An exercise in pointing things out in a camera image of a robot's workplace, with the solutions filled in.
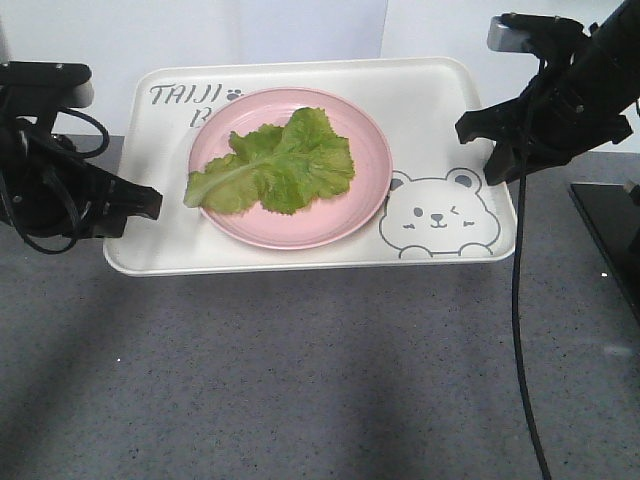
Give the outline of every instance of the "green lettuce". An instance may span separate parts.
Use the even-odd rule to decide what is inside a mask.
[[[320,108],[296,110],[284,127],[265,124],[244,137],[231,132],[229,146],[234,153],[189,174],[186,206],[231,214],[259,201],[291,215],[316,198],[347,192],[355,175],[349,140],[336,135]]]

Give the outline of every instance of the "robotic arm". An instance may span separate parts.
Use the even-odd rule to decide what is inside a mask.
[[[131,215],[157,219],[162,196],[85,160],[107,149],[109,134],[96,120],[72,110],[91,103],[86,65],[10,62],[0,65],[0,221],[43,253],[62,253],[84,238],[120,237]],[[51,133],[58,113],[95,126],[102,144],[78,152]],[[51,249],[33,237],[62,236]]]
[[[560,17],[493,19],[491,49],[532,53],[545,67],[518,98],[466,112],[456,123],[461,143],[496,142],[484,168],[490,185],[518,179],[525,151],[526,173],[533,173],[632,133],[620,112],[640,97],[640,0],[626,0],[602,26],[592,25],[591,37],[582,30]]]

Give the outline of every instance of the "bear face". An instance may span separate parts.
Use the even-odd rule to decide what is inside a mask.
[[[481,189],[480,177],[467,168],[416,180],[395,171],[380,235],[400,258],[409,251],[429,257],[478,249],[493,253],[489,247],[500,236],[500,223],[478,194]]]

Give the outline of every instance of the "bear ear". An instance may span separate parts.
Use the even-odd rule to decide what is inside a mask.
[[[411,178],[407,174],[399,170],[394,170],[393,177],[391,178],[391,185],[389,186],[389,190],[393,192],[398,187],[401,187],[402,185],[404,185],[405,183],[409,183],[410,181],[411,181]]]
[[[447,180],[454,182],[463,187],[470,188],[474,192],[479,192],[482,188],[482,180],[480,176],[468,168],[454,168],[447,173]]]

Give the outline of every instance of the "gray countertop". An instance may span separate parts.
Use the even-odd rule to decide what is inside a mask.
[[[77,139],[82,146],[86,139]],[[113,170],[122,139],[95,163]],[[640,328],[568,195],[529,179],[522,334],[554,478],[640,478]],[[0,225],[2,479],[536,479],[493,264],[132,278]]]

